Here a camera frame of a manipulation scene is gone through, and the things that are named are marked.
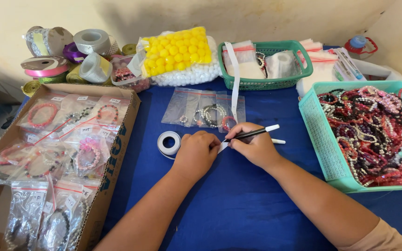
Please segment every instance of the forearm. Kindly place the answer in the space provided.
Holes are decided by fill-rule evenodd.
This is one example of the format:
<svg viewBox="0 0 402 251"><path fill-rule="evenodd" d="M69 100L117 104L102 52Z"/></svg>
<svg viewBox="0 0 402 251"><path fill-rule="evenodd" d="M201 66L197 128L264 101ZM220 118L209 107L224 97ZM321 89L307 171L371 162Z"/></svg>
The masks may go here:
<svg viewBox="0 0 402 251"><path fill-rule="evenodd" d="M193 182L170 170L114 226L95 250L158 250Z"/></svg>
<svg viewBox="0 0 402 251"><path fill-rule="evenodd" d="M379 222L363 205L286 159L267 171L336 247L358 242Z"/></svg>

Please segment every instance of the green plastic basket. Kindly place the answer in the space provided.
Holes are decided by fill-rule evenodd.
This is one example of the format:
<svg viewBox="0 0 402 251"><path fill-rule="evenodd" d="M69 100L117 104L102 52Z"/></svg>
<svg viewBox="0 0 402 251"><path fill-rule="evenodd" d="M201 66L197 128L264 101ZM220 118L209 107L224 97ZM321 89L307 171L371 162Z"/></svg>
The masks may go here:
<svg viewBox="0 0 402 251"><path fill-rule="evenodd" d="M334 89L352 90L367 85L398 94L399 89L402 88L402 81L318 82L313 84L313 87L299 102L299 110L328 184L342 192L402 190L402 186L366 188L355 181L317 98L317 94Z"/></svg>
<svg viewBox="0 0 402 251"><path fill-rule="evenodd" d="M297 81L299 81L299 79L308 77L313 73L313 65L311 64L310 56L308 56L308 53L298 41L286 40L286 41L274 41L274 42L256 42L254 44L256 45L256 51L264 53L266 56L271 56L277 52L281 52L284 50L292 50L296 57L294 61L296 62L296 65L298 67L298 72L301 72L301 74L281 79L240 78L239 90L255 91L255 90L272 90L272 89L287 88L294 86L297 83ZM221 43L218 46L218 60L220 62L221 72L223 73L224 83L226 84L226 87L228 89L232 90L234 86L235 77L227 74L226 68L224 67L223 56L222 56L223 45L224 43ZM296 53L298 50L300 50L300 52L305 57L307 65L306 68L303 67L302 63L299 63L301 62L301 60Z"/></svg>

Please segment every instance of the purple ribbon roll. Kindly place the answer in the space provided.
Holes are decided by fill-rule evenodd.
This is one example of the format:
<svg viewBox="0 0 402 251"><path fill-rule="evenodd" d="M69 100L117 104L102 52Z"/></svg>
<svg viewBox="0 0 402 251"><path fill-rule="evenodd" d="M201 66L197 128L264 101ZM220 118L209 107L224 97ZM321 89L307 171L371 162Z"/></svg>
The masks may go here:
<svg viewBox="0 0 402 251"><path fill-rule="evenodd" d="M80 52L75 45L75 42L72 42L66 45L63 49L63 55L71 62L71 63L81 63L87 57L86 54Z"/></svg>

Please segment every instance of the hand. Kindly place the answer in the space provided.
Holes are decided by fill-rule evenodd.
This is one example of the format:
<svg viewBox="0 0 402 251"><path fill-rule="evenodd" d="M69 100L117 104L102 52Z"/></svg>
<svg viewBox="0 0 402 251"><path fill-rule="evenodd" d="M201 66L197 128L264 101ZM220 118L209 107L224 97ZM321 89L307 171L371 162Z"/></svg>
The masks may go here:
<svg viewBox="0 0 402 251"><path fill-rule="evenodd" d="M263 128L263 126L249 122L239 123L229 131L225 138L232 139L238 133L248 133L261 128ZM283 159L274 147L269 133L258 134L253 137L245 138L243 141L232 139L228 146L237 150L254 165L266 171Z"/></svg>
<svg viewBox="0 0 402 251"><path fill-rule="evenodd" d="M206 131L184 135L171 170L196 183L212 166L220 145L220 140Z"/></svg>

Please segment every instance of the blue bottle cap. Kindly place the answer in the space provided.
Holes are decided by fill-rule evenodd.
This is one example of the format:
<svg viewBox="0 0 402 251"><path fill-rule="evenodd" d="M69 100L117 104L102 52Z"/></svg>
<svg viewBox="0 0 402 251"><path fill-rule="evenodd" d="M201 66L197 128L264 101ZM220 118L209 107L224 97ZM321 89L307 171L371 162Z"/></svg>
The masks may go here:
<svg viewBox="0 0 402 251"><path fill-rule="evenodd" d="M350 45L354 48L362 48L367 43L367 39L364 36L354 36L350 40Z"/></svg>

